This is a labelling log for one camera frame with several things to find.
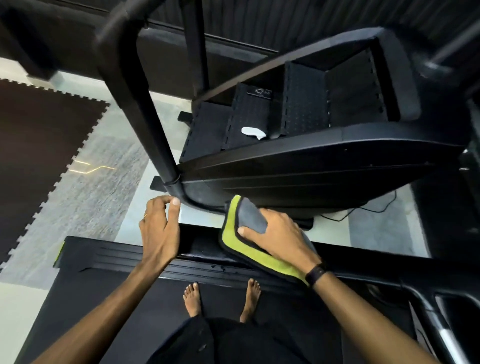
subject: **white plastic object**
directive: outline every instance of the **white plastic object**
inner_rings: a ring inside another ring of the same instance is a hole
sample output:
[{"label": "white plastic object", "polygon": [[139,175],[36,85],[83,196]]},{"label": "white plastic object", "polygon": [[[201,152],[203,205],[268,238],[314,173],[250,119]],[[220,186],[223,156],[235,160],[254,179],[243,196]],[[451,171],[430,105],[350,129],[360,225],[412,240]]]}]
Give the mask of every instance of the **white plastic object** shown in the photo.
[{"label": "white plastic object", "polygon": [[245,135],[248,135],[248,136],[254,136],[254,137],[256,137],[258,140],[263,139],[263,138],[266,138],[266,136],[267,136],[267,134],[265,134],[264,132],[262,132],[260,129],[252,128],[252,127],[250,127],[250,126],[244,126],[244,127],[241,129],[241,132],[242,132],[242,134],[245,134]]}]

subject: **black slatted wall panel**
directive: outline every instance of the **black slatted wall panel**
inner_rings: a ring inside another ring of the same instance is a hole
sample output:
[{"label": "black slatted wall panel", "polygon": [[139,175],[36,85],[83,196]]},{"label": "black slatted wall panel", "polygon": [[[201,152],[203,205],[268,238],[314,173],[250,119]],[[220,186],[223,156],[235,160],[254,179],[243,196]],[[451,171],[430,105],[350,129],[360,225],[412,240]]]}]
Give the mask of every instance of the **black slatted wall panel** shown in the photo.
[{"label": "black slatted wall panel", "polygon": [[[68,1],[107,11],[118,2]],[[203,7],[207,34],[273,50],[389,24],[417,29],[440,46],[480,18],[478,0],[203,0]],[[182,28],[178,0],[167,0],[151,20]]]}]

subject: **microfiber cloth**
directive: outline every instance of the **microfiber cloth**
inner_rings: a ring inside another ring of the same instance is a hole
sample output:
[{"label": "microfiber cloth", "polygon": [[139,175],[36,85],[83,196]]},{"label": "microfiber cloth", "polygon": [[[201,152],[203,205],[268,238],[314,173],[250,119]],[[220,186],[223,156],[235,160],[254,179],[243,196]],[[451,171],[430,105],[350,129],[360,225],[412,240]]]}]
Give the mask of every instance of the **microfiber cloth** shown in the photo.
[{"label": "microfiber cloth", "polygon": [[[272,257],[257,244],[241,237],[237,232],[240,226],[246,226],[260,234],[264,234],[267,229],[267,221],[257,206],[248,198],[236,195],[228,205],[225,221],[220,232],[219,240],[222,248],[268,273],[292,282],[302,281],[308,285],[305,281],[305,275],[294,266]],[[302,235],[305,243],[316,252],[307,235],[304,232],[302,232]]]}]

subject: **hand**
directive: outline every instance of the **hand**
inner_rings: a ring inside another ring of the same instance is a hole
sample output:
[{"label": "hand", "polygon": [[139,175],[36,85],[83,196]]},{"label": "hand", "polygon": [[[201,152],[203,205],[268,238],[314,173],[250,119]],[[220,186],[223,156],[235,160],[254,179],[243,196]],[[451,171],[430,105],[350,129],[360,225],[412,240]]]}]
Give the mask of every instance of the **hand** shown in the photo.
[{"label": "hand", "polygon": [[[166,204],[170,204],[168,221]],[[178,198],[158,196],[147,202],[144,218],[138,223],[144,246],[142,264],[153,269],[156,274],[160,274],[177,256],[180,243],[179,214]]]},{"label": "hand", "polygon": [[307,274],[321,258],[313,252],[305,241],[300,228],[287,214],[261,208],[260,212],[267,220],[264,234],[245,226],[238,228],[240,236],[257,244],[277,259],[292,264],[299,271]]}]

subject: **left foot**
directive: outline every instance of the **left foot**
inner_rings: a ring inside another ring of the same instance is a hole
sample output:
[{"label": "left foot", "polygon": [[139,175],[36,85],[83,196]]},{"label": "left foot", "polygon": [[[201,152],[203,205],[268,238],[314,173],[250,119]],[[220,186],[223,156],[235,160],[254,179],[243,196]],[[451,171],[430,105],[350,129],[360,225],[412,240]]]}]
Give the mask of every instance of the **left foot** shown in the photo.
[{"label": "left foot", "polygon": [[185,307],[187,308],[190,317],[202,314],[202,306],[200,304],[200,289],[197,282],[195,282],[193,285],[189,284],[188,287],[185,288],[183,300],[185,301]]},{"label": "left foot", "polygon": [[262,290],[260,289],[260,284],[250,278],[248,280],[245,307],[243,308],[243,312],[240,315],[240,322],[245,323],[253,317],[261,293]]}]

